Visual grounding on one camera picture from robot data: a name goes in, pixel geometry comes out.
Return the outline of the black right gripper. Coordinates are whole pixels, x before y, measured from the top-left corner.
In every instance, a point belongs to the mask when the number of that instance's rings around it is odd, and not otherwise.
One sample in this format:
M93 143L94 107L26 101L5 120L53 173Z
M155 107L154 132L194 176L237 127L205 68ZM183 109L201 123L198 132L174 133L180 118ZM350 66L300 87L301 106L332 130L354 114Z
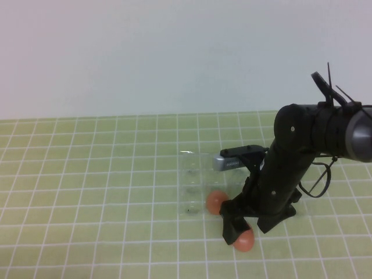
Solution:
M230 148L223 149L221 156L238 159L250 171L241 193L221 206L222 236L228 245L251 229L245 217L258 217L259 229L267 233L296 215L296 209L288 201L313 162L312 152Z

